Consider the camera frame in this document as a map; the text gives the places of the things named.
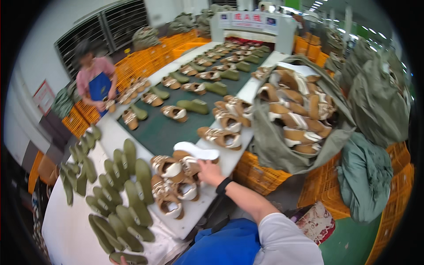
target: green conveyor belt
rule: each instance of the green conveyor belt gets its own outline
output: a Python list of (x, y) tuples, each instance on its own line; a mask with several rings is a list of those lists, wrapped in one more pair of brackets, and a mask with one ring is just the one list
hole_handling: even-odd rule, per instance
[[(250, 73), (256, 71), (256, 69), (266, 60), (268, 55), (269, 53), (265, 53), (265, 56), (260, 58), (259, 64), (251, 63)], [(219, 62), (221, 59), (218, 59), (212, 66), (207, 67), (206, 71), (211, 70), (213, 66), (221, 65), (222, 63)], [(240, 71), (240, 80), (238, 81), (222, 79), (221, 82), (227, 85), (228, 94), (236, 95), (251, 77), (250, 73)], [(202, 83), (209, 81), (199, 80), (194, 76), (190, 76), (190, 83), (194, 82)], [(118, 118), (118, 123), (152, 154), (171, 156), (173, 153), (173, 147), (176, 143), (182, 141), (196, 143), (199, 140), (196, 133), (197, 129), (203, 126), (210, 126), (214, 122), (215, 118), (212, 115), (212, 109), (215, 107), (214, 103), (216, 101), (223, 100), (223, 97), (209, 91), (207, 91), (204, 95), (197, 95), (193, 92), (183, 91), (181, 88), (172, 90), (164, 87), (161, 83), (159, 83), (157, 87), (160, 90), (169, 92), (170, 96), (158, 107), (152, 107), (139, 99), (135, 105), (146, 110), (148, 112), (148, 118), (140, 121), (137, 129), (133, 131), (130, 130), (124, 123), (122, 117)], [(161, 107), (165, 105), (176, 105), (179, 100), (193, 100), (196, 98), (207, 103), (209, 114), (201, 115), (195, 112), (188, 112), (188, 120), (184, 123), (179, 123), (164, 116), (160, 112)]]

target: wrist watch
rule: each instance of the wrist watch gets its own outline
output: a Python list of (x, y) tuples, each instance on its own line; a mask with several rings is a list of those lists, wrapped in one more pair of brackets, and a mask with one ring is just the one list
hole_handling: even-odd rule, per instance
[(219, 184), (218, 185), (218, 187), (216, 188), (216, 193), (217, 194), (222, 194), (222, 195), (224, 195), (225, 194), (225, 187), (228, 185), (228, 183), (230, 183), (231, 181), (233, 181), (233, 180), (231, 180), (230, 179), (230, 177), (226, 177), (222, 182), (221, 182), (221, 184)]

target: white table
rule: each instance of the white table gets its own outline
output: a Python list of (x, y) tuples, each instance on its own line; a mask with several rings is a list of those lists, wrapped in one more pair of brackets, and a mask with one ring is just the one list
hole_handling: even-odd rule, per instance
[[(156, 73), (152, 74), (149, 77), (149, 80), (152, 84), (159, 83), (162, 79), (162, 77), (167, 76), (169, 72), (176, 71), (179, 69), (179, 67), (182, 64), (188, 63), (192, 61), (197, 55), (205, 52), (206, 50), (209, 50), (213, 48), (215, 45), (219, 44), (219, 42), (210, 42), (208, 44), (205, 44), (190, 53), (187, 53), (183, 55), (182, 57), (174, 60), (173, 62), (169, 63), (168, 65), (161, 68)], [(286, 58), (288, 55), (281, 54), (279, 52), (274, 51), (273, 53), (268, 56), (268, 58), (265, 60), (265, 62), (262, 64), (262, 66), (273, 66), (276, 62), (279, 62)], [(244, 99), (245, 101), (252, 102), (253, 98), (255, 97), (255, 94), (257, 92), (257, 89), (261, 82), (257, 79), (250, 78), (247, 83), (243, 86), (243, 88), (238, 92), (237, 97)], [(135, 98), (132, 100), (132, 103), (137, 101), (138, 98)], [(117, 118), (123, 113), (125, 109), (128, 108), (128, 105), (124, 106), (117, 106), (117, 110), (114, 113), (107, 113), (103, 118), (100, 119), (100, 121), (97, 123), (97, 127), (102, 132), (102, 138), (100, 140), (100, 144), (104, 148), (104, 153), (107, 157), (113, 158), (113, 151), (115, 149), (121, 149), (123, 148), (123, 142), (125, 139), (129, 138), (131, 139), (137, 149), (137, 158), (142, 158), (143, 160), (149, 162), (150, 159), (153, 157), (153, 154), (150, 153), (146, 148), (144, 148), (136, 139), (134, 139), (124, 128), (119, 125), (117, 122)], [(211, 128), (220, 128), (217, 122), (214, 122), (211, 126)], [(234, 167), (238, 163), (240, 157), (242, 156), (244, 150), (246, 149), (247, 145), (251, 141), (253, 137), (253, 130), (251, 128), (243, 128), (241, 131), (241, 137), (242, 137), (242, 148), (240, 151), (231, 151), (222, 147), (219, 147), (217, 145), (214, 145), (212, 143), (206, 142), (203, 139), (200, 139), (196, 144), (197, 146), (201, 148), (207, 148), (207, 149), (218, 149), (220, 151), (220, 166), (222, 169), (222, 174), (224, 176), (229, 176), (231, 172), (233, 171)], [(104, 172), (104, 169), (98, 169), (97, 173), (100, 174)], [(215, 188), (209, 186), (209, 185), (202, 185), (200, 187), (200, 198), (196, 202), (192, 201), (183, 201), (183, 208), (184, 208), (184, 217), (181, 220), (176, 220), (172, 218), (165, 217), (160, 210), (158, 209), (156, 204), (150, 205), (148, 208), (150, 212), (154, 213), (155, 216), (157, 216), (159, 219), (158, 222), (160, 226), (164, 225), (165, 230), (166, 228), (169, 229), (170, 233), (173, 233), (174, 235), (170, 235), (170, 237), (174, 239), (185, 239), (187, 235), (190, 233), (190, 231), (195, 227), (196, 223), (200, 220), (200, 218), (204, 215), (214, 198), (216, 197)], [(125, 192), (121, 193), (121, 196), (123, 197), (123, 200), (126, 201), (126, 194)], [(57, 216), (56, 208), (57, 207), (63, 207), (65, 210), (61, 209), (59, 212), (66, 212), (66, 211), (72, 211), (72, 214), (69, 213), (62, 214), (61, 216)], [(88, 214), (90, 213), (90, 208), (85, 203), (77, 203), (73, 205), (73, 207), (67, 207), (66, 205), (66, 197), (64, 195), (64, 190), (61, 181), (58, 181), (52, 191), (50, 202), (47, 206), (45, 218), (44, 218), (44, 225), (43, 225), (43, 236), (47, 234), (55, 234), (56, 231), (59, 231), (60, 229), (64, 229), (63, 226), (57, 225), (57, 222), (66, 222), (66, 223), (77, 223), (77, 222), (83, 222), (81, 224), (85, 229), (91, 230), (89, 223), (88, 223)], [(67, 228), (69, 229), (69, 233), (72, 233), (72, 227)], [(50, 236), (45, 237), (45, 241), (47, 244), (47, 247), (49, 245), (53, 244), (61, 244), (62, 242), (64, 244), (67, 244), (66, 238), (56, 238), (55, 242), (48, 242), (48, 240), (53, 240), (53, 238)], [(103, 250), (100, 248), (100, 246), (95, 248), (96, 254), (92, 253), (92, 255), (102, 255), (103, 257), (106, 257), (106, 254), (103, 252)], [(90, 265), (93, 265), (92, 262), (94, 262), (96, 259), (90, 259), (91, 263)]]

